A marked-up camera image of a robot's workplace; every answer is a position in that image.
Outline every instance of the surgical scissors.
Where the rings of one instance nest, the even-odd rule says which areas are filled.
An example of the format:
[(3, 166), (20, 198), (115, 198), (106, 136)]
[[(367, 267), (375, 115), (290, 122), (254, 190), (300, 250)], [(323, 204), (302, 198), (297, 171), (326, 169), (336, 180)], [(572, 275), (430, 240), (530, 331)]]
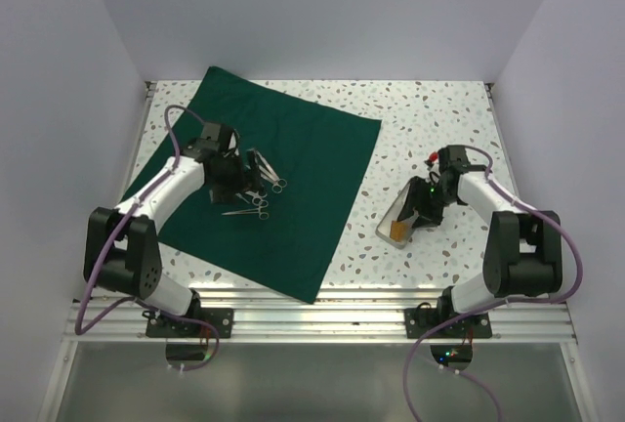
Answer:
[[(252, 198), (252, 205), (255, 205), (256, 207), (265, 208), (270, 205), (270, 203), (265, 199), (267, 194), (260, 195), (257, 192), (253, 192), (252, 190), (247, 190), (245, 193)], [(236, 196), (245, 203), (250, 203), (248, 198), (245, 197), (245, 195), (243, 195), (242, 193), (239, 193)]]
[(280, 194), (282, 190), (287, 187), (288, 183), (284, 178), (280, 178), (278, 174), (275, 173), (275, 170), (271, 167), (267, 159), (264, 158), (259, 151), (257, 151), (255, 148), (254, 151), (256, 151), (256, 154), (264, 165), (263, 166), (259, 164), (258, 167), (259, 171), (261, 172), (261, 177), (265, 181), (269, 181), (271, 183), (271, 190), (273, 192), (275, 192), (276, 194)]
[(233, 212), (224, 212), (222, 215), (249, 215), (256, 214), (258, 218), (261, 220), (266, 220), (270, 217), (269, 212), (265, 212), (262, 207), (257, 207), (256, 209), (244, 209), (244, 210), (235, 210)]

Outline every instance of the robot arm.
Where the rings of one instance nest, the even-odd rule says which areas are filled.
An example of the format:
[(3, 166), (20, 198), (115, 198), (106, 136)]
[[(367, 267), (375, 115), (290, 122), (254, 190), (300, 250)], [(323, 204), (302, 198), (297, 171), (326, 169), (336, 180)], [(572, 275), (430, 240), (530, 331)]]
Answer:
[[(454, 202), (471, 206), (490, 225), (481, 273), (443, 291), (437, 300), (440, 322), (501, 298), (560, 290), (559, 233), (497, 192), (485, 178), (486, 167), (472, 164), (465, 147), (442, 148), (426, 163), (431, 169), (437, 164), (438, 171), (431, 171), (429, 180), (414, 177), (408, 182), (378, 226), (378, 235), (402, 247), (416, 230), (440, 225), (444, 208)], [(556, 213), (542, 213), (560, 222)]]
[(132, 212), (106, 254), (97, 286), (138, 298), (170, 315), (197, 318), (201, 308), (197, 293), (162, 273), (158, 232), (185, 199), (204, 186), (210, 188), (207, 195), (213, 202), (229, 202), (239, 192), (263, 189), (255, 152), (247, 152), (246, 167), (237, 141), (229, 126), (207, 122), (201, 136), (169, 158), (133, 197), (114, 209), (96, 209), (89, 218), (85, 279), (89, 280), (113, 229)]

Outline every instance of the white wall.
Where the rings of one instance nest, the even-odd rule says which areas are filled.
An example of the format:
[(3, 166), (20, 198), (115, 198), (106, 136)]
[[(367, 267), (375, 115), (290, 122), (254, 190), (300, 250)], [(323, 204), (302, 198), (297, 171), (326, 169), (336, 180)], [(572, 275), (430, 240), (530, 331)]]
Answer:
[(494, 81), (542, 0), (104, 0), (144, 79)]
[(33, 420), (145, 87), (102, 0), (0, 0), (0, 420)]
[(624, 37), (625, 0), (545, 0), (494, 94), (521, 194), (585, 259), (570, 308), (606, 422), (625, 420)]

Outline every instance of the terrazzo surface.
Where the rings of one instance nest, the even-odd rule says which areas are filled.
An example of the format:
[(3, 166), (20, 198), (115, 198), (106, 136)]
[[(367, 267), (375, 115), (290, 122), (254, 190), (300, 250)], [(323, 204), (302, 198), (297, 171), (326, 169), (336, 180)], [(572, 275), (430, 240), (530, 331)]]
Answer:
[[(160, 81), (135, 161), (134, 179), (166, 136), (163, 110), (187, 105), (198, 81)], [(264, 87), (382, 120), (382, 129), (359, 194), (322, 288), (443, 288), (480, 271), (488, 228), (469, 207), (450, 206), (437, 229), (416, 232), (403, 249), (375, 234), (398, 192), (414, 175), (427, 176), (423, 160), (443, 146), (488, 150), (494, 174), (509, 190), (512, 180), (481, 82), (465, 81), (256, 81)], [(179, 114), (172, 113), (172, 119)], [(483, 162), (477, 157), (474, 161)], [(182, 285), (264, 288), (218, 265), (160, 245), (164, 270)]]

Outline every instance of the purple cable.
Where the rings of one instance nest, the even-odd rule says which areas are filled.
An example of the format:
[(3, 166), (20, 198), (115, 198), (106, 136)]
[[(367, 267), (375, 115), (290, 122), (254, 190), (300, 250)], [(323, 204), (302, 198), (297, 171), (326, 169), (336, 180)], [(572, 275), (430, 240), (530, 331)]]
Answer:
[[(524, 202), (521, 202), (517, 199), (515, 199), (514, 197), (512, 197), (511, 195), (509, 195), (505, 190), (501, 189), (499, 187), (499, 185), (494, 182), (493, 180), (490, 180), (490, 173), (492, 171), (492, 166), (494, 164), (494, 160), (492, 158), (492, 156), (490, 156), (490, 153), (488, 153), (486, 150), (483, 150), (481, 148), (476, 148), (476, 147), (472, 147), (472, 146), (461, 146), (464, 148), (467, 148), (469, 150), (473, 150), (476, 151), (478, 153), (481, 153), (482, 155), (484, 155), (487, 159), (488, 159), (488, 166), (486, 167), (486, 171), (484, 172), (484, 177), (486, 178), (486, 181), (488, 182), (488, 185), (491, 186), (499, 195), (501, 195), (504, 199), (506, 199), (507, 201), (509, 201), (512, 205), (518, 207), (520, 210), (527, 212), (535, 217), (538, 217), (539, 219), (541, 219), (543, 222), (547, 223), (550, 227), (552, 227), (554, 230), (556, 230), (556, 232), (558, 232), (562, 238), (564, 238), (564, 241), (566, 241), (566, 243), (568, 244), (568, 247), (571, 250), (571, 253), (573, 254), (573, 258), (575, 259), (575, 265), (576, 265), (576, 271), (577, 271), (577, 275), (575, 278), (575, 281), (573, 282), (573, 285), (570, 287), (570, 289), (564, 293), (562, 296), (555, 298), (555, 299), (551, 299), (551, 298), (522, 298), (522, 297), (511, 297), (508, 299), (502, 299), (502, 300), (498, 300), (494, 303), (491, 303), (489, 305), (484, 305), (482, 307), (478, 307), (474, 310), (471, 310), (470, 312), (465, 312), (462, 313), (458, 316), (453, 317), (452, 319), (449, 319), (441, 324), (439, 324), (438, 326), (433, 327), (432, 329), (430, 329), (429, 331), (427, 331), (425, 334), (423, 334), (418, 340), (417, 342), (415, 342), (412, 345), (412, 348), (410, 349), (410, 352), (408, 353), (408, 356), (406, 357), (405, 363), (403, 365), (403, 373), (402, 373), (402, 380), (403, 380), (403, 395), (406, 399), (406, 403), (408, 404), (408, 408), (410, 409), (410, 412), (412, 413), (412, 416), (415, 418), (415, 420), (417, 422), (423, 422), (423, 419), (419, 416), (419, 414), (417, 413), (417, 410), (414, 407), (414, 404), (412, 403), (412, 400), (410, 399), (410, 394), (408, 392), (408, 368), (410, 366), (410, 363), (412, 362), (412, 359), (414, 358), (417, 349), (419, 348), (419, 346), (421, 345), (421, 343), (428, 339), (430, 336), (436, 334), (437, 332), (443, 330), (445, 327), (450, 326), (452, 324), (455, 324), (458, 321), (461, 321), (467, 317), (471, 317), (473, 315), (479, 315), (485, 312), (488, 312), (490, 310), (493, 310), (497, 307), (500, 307), (506, 303), (540, 303), (540, 304), (546, 304), (546, 303), (550, 303), (550, 304), (557, 304), (557, 303), (562, 303), (565, 300), (567, 300), (568, 298), (570, 298), (578, 289), (579, 286), (582, 283), (582, 279), (584, 277), (584, 268), (582, 265), (582, 257), (581, 254), (579, 253), (579, 250), (577, 249), (577, 245), (575, 245), (575, 242), (573, 241), (573, 238), (562, 228), (562, 226), (560, 226), (557, 222), (553, 221), (552, 219), (550, 219), (549, 217), (545, 216), (544, 214), (542, 214), (541, 212), (533, 209), (532, 207), (528, 206), (527, 204), (525, 204)], [(497, 421), (501, 422), (503, 421), (503, 412), (501, 410), (501, 404), (499, 403), (499, 400), (495, 397), (494, 393), (483, 383), (480, 382), (480, 380), (478, 380), (476, 377), (464, 373), (464, 372), (460, 372), (460, 374), (462, 376), (464, 376), (465, 378), (471, 380), (472, 382), (476, 383), (477, 385), (479, 385), (482, 389), (484, 389), (488, 395), (490, 396), (490, 398), (492, 399), (493, 403), (495, 404), (495, 408), (497, 409)]]
[[(195, 117), (195, 119), (197, 119), (201, 124), (204, 124), (204, 120), (200, 116), (198, 116), (195, 112), (193, 112), (190, 109), (187, 109), (187, 108), (185, 108), (183, 106), (180, 106), (180, 105), (169, 105), (169, 106), (167, 106), (165, 108), (165, 127), (167, 129), (167, 132), (169, 133), (169, 137), (172, 140), (172, 144), (174, 145), (174, 157), (175, 157), (175, 159), (174, 159), (173, 169), (176, 169), (178, 167), (178, 164), (180, 163), (180, 146), (178, 144), (178, 140), (176, 139), (176, 135), (174, 134), (174, 130), (172, 129), (171, 123), (169, 122), (169, 111), (171, 109), (181, 109), (183, 111), (186, 111), (189, 114), (191, 114), (193, 117)], [(91, 275), (89, 276), (89, 280), (87, 281), (87, 286), (85, 287), (85, 292), (83, 294), (82, 300), (80, 301), (80, 307), (78, 308), (78, 315), (76, 317), (76, 322), (74, 323), (74, 332), (76, 333), (76, 335), (81, 336), (81, 335), (85, 334), (87, 331), (89, 331), (91, 328), (93, 328), (98, 322), (100, 322), (102, 320), (102, 318), (104, 318), (106, 315), (108, 315), (112, 310), (117, 308), (122, 303), (130, 302), (130, 301), (134, 301), (135, 300), (133, 297), (123, 297), (123, 298), (120, 298), (120, 299), (116, 300), (115, 302), (113, 302), (112, 304), (110, 304), (104, 310), (102, 310), (96, 317), (94, 317), (89, 323), (87, 323), (86, 326), (83, 327), (83, 325), (82, 325), (83, 324), (83, 320), (85, 319), (85, 314), (87, 313), (87, 306), (89, 305), (89, 300), (91, 300), (91, 294), (93, 293), (93, 290), (96, 287), (96, 282), (98, 281), (98, 275), (100, 275), (100, 271), (102, 270), (102, 267), (104, 266), (104, 261), (106, 259), (106, 255), (108, 254), (108, 251), (110, 251), (110, 248), (112, 247), (113, 243), (115, 242), (115, 239), (122, 232), (122, 230), (124, 229), (124, 227), (126, 226), (128, 221), (131, 219), (131, 217), (133, 216), (135, 211), (141, 205), (141, 203), (156, 188), (158, 188), (171, 174), (172, 174), (171, 171), (167, 171), (167, 172), (163, 173), (161, 176), (159, 176), (156, 180), (154, 180), (154, 182), (151, 185), (149, 185), (137, 197), (137, 202), (134, 203), (132, 205), (132, 207), (128, 210), (128, 212), (121, 218), (121, 220), (119, 221), (117, 226), (113, 229), (113, 231), (110, 233), (110, 235), (106, 239), (106, 242), (104, 243), (104, 246), (103, 246), (102, 250), (100, 251), (100, 254), (98, 255), (98, 258), (96, 259), (96, 263), (94, 265), (94, 268), (92, 269)], [(152, 307), (148, 307), (145, 304), (143, 304), (143, 306), (145, 306), (146, 308), (152, 309)], [(193, 324), (200, 324), (202, 326), (207, 327), (214, 334), (214, 337), (215, 337), (216, 344), (215, 344), (215, 351), (213, 352), (213, 355), (215, 355), (217, 353), (217, 350), (219, 349), (219, 332), (217, 331), (217, 329), (215, 329), (215, 327), (211, 326), (207, 322), (200, 321), (199, 319), (190, 319), (190, 318), (187, 318), (187, 317), (175, 316), (175, 315), (171, 315), (171, 314), (166, 313), (166, 312), (161, 312), (161, 313), (164, 314), (165, 316), (169, 317), (169, 318), (176, 319), (178, 321), (190, 322), (190, 323), (193, 323)], [(196, 368), (201, 368), (206, 363), (208, 363), (208, 361), (209, 360), (207, 359), (204, 362), (200, 363), (199, 365), (190, 366), (188, 369), (189, 370), (193, 370), (193, 369), (196, 369)]]

